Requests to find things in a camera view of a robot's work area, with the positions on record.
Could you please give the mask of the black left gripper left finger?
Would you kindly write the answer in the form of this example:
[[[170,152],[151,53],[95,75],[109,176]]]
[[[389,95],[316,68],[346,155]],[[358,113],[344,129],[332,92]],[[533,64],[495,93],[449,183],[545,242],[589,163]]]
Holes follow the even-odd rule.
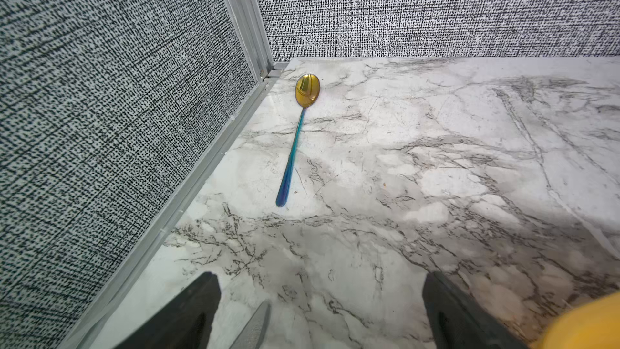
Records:
[[[217,275],[204,272],[119,348],[205,348],[221,300]]]

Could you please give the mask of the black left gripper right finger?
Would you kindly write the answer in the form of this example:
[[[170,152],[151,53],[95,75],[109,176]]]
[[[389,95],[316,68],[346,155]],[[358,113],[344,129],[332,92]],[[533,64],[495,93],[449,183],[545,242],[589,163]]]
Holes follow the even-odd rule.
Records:
[[[527,349],[440,271],[427,274],[422,298],[437,348]]]

